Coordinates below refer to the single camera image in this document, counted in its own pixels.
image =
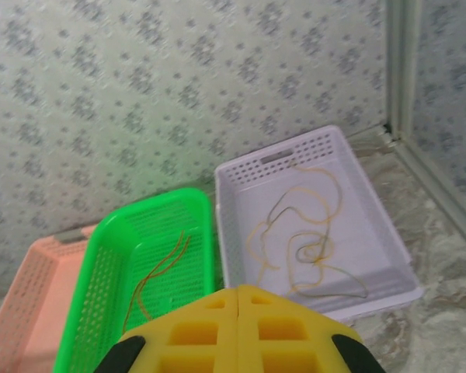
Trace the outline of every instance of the green plastic basket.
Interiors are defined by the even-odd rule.
[[[152,278],[141,297],[159,317],[214,292],[212,208],[196,189],[181,189],[114,211],[97,226],[86,250],[54,373],[93,373],[121,338],[130,298],[176,246],[190,244],[165,274]],[[135,304],[127,329],[147,320]]]

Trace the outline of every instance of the pink plastic basket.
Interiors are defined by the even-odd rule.
[[[0,373],[52,372],[94,228],[39,239],[28,250],[0,308]]]

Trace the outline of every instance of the yellow robot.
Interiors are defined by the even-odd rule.
[[[250,285],[126,332],[96,373],[384,373],[348,326]]]

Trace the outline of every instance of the floral wallpaper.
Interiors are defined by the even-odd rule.
[[[412,134],[466,196],[466,0],[423,4]]]
[[[0,278],[37,238],[382,124],[384,0],[0,0]]]

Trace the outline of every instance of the white plastic basket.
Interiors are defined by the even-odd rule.
[[[338,192],[333,181],[323,173],[302,172],[294,165],[323,168],[342,187],[342,208],[330,232],[335,251],[327,264],[359,278],[368,295],[306,298],[290,293],[287,242],[314,226],[289,212],[265,237],[269,261],[280,269],[266,270],[259,286],[338,320],[397,308],[419,298],[423,290],[409,265],[410,255],[343,133],[334,126],[244,155],[216,169],[216,212],[225,286],[256,284],[262,264],[246,250],[247,238],[291,187],[313,190],[328,201],[331,209],[336,207]],[[307,194],[289,193],[278,211],[287,206],[312,218],[324,218],[321,203]],[[303,241],[298,241],[299,246],[308,243],[307,238]],[[259,235],[254,236],[250,247],[261,255]],[[292,268],[299,281],[316,281],[317,272],[311,264],[295,262]],[[355,279],[336,270],[326,270],[324,281],[310,290],[313,295],[359,291],[364,292]]]

